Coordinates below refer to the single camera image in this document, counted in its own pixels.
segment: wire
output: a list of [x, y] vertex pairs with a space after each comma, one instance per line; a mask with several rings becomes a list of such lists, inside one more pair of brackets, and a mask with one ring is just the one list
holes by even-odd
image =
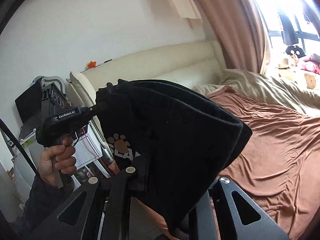
[[77, 141], [72, 145], [72, 146], [76, 146], [76, 144], [78, 143], [78, 141], [80, 140], [80, 133], [81, 133], [81, 131], [79, 130], [79, 136], [78, 136], [78, 139], [77, 139]]
[[36, 174], [36, 176], [38, 176], [39, 178], [41, 178], [36, 166], [33, 164], [32, 160], [29, 158], [28, 154], [26, 153], [26, 151], [24, 150], [24, 148], [21, 146], [21, 144], [19, 143], [19, 141], [15, 138], [15, 136], [12, 134], [12, 132], [9, 130], [9, 128], [5, 125], [5, 123], [2, 121], [2, 119], [0, 118], [0, 129], [6, 134], [6, 136], [8, 136], [8, 138], [10, 140], [13, 141], [13, 144], [18, 148], [18, 150], [21, 152], [22, 156], [26, 159], [27, 163], [29, 164], [29, 166], [31, 167], [31, 169], [33, 170], [33, 172]]

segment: hand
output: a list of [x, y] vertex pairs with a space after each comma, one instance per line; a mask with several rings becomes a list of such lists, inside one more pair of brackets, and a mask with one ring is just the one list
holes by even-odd
[[42, 179], [53, 186], [57, 186], [55, 176], [52, 169], [53, 157], [56, 157], [57, 163], [55, 167], [61, 170], [63, 174], [74, 174], [76, 172], [76, 158], [72, 155], [76, 149], [71, 145], [73, 140], [71, 137], [66, 137], [61, 145], [51, 146], [44, 150], [40, 155], [39, 174]]

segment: window frame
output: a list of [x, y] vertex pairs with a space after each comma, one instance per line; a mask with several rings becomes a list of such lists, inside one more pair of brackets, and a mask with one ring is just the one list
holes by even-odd
[[[269, 30], [268, 25], [267, 25], [267, 22], [266, 22], [266, 20], [265, 20], [265, 18], [264, 18], [264, 15], [262, 14], [262, 12], [261, 12], [261, 10], [260, 10], [260, 7], [259, 7], [257, 1], [254, 0], [254, 2], [255, 2], [256, 6], [257, 6], [257, 8], [258, 8], [258, 11], [259, 11], [259, 13], [260, 13], [260, 15], [261, 15], [261, 18], [262, 18], [263, 22], [264, 22], [264, 24], [265, 24], [265, 26], [266, 26], [266, 28], [267, 28], [267, 30], [268, 30], [268, 36], [269, 36], [269, 37], [282, 36], [282, 35], [281, 35], [281, 31]], [[296, 22], [296, 24], [297, 24], [297, 27], [298, 27], [298, 31], [296, 32], [296, 34], [297, 34], [298, 38], [301, 39], [301, 43], [302, 43], [302, 47], [303, 47], [302, 49], [303, 49], [304, 52], [306, 51], [306, 47], [305, 47], [305, 44], [304, 44], [304, 40], [305, 40], [305, 39], [306, 39], [306, 40], [313, 40], [313, 41], [319, 41], [319, 42], [320, 42], [320, 38], [318, 38], [318, 35], [313, 34], [313, 33], [306, 33], [306, 32], [303, 32], [303, 31], [301, 30], [301, 27], [300, 27], [300, 24], [299, 24], [299, 21], [298, 21], [296, 15], [294, 15], [294, 20], [295, 20], [295, 22]]]

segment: stuffed toy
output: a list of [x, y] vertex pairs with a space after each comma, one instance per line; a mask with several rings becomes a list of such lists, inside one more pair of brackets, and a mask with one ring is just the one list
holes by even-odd
[[307, 70], [320, 75], [320, 57], [317, 54], [312, 54], [309, 56], [301, 57], [297, 67], [302, 70]]
[[298, 61], [299, 61], [298, 58], [297, 60], [295, 60], [293, 56], [287, 55], [285, 53], [281, 53], [279, 57], [278, 68], [280, 69], [293, 68], [296, 66]]
[[317, 75], [305, 74], [304, 78], [306, 79], [307, 88], [320, 90], [320, 76]]
[[298, 62], [298, 67], [302, 70], [307, 70], [309, 72], [313, 72], [313, 73], [316, 73], [316, 74], [319, 74], [320, 75], [320, 68], [319, 68], [319, 64], [313, 62], [313, 61], [308, 61], [308, 62], [305, 62], [303, 60], [300, 60]]
[[291, 45], [288, 46], [287, 49], [285, 50], [286, 54], [288, 55], [297, 55], [298, 58], [304, 57], [306, 54], [304, 53], [303, 49], [300, 48], [299, 46]]
[[90, 63], [87, 64], [88, 68], [94, 68], [94, 67], [96, 67], [96, 65], [97, 65], [96, 61], [90, 61]]
[[299, 62], [298, 56], [296, 54], [288, 55], [288, 56], [292, 59], [294, 65], [296, 66], [298, 64], [298, 62]]

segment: black sleeve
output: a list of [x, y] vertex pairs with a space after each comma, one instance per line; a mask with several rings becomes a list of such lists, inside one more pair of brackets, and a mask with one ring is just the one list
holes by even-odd
[[58, 189], [35, 176], [23, 215], [13, 223], [15, 232], [19, 236], [28, 236], [73, 192], [73, 188], [73, 180], [66, 188]]

